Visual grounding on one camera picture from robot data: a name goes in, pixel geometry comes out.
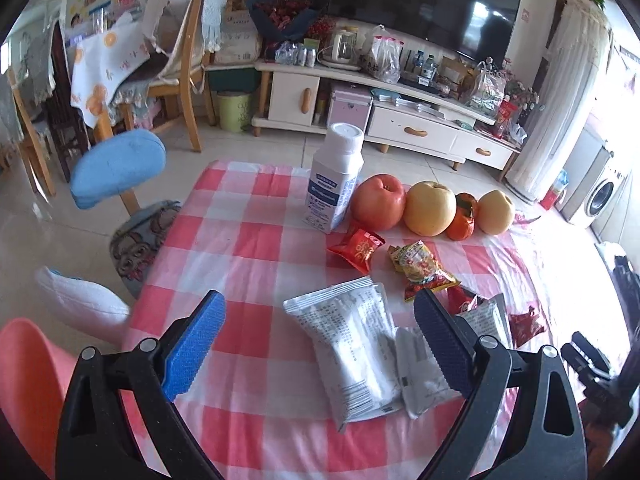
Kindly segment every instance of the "purple case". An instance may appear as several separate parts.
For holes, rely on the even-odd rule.
[[[348,123],[367,131],[373,97],[366,86],[334,82],[326,125]]]

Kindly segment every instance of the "metal screw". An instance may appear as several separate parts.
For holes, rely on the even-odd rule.
[[[140,342],[140,349],[143,352],[151,352],[158,346],[158,342],[153,338],[147,338]]]
[[[485,348],[498,348],[498,341],[490,335],[483,335],[480,338],[480,344]]]
[[[85,361],[88,361],[89,359],[93,359],[94,356],[95,356],[95,348],[92,346],[88,346],[87,348],[82,350],[82,353],[80,354],[80,357]]]
[[[542,347],[542,351],[547,357],[558,357],[558,350],[551,345],[544,345]]]

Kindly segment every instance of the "window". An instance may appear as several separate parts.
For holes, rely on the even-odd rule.
[[[0,72],[5,73],[9,65],[11,65],[11,48],[9,42],[5,41],[0,47]]]

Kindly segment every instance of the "orange plastic chair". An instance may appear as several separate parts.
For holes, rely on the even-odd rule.
[[[33,461],[55,478],[58,423],[76,359],[29,319],[0,331],[0,410]]]

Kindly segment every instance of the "red apple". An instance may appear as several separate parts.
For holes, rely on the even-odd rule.
[[[374,232],[391,229],[402,219],[406,193],[402,183],[388,174],[374,175],[351,197],[351,216]]]

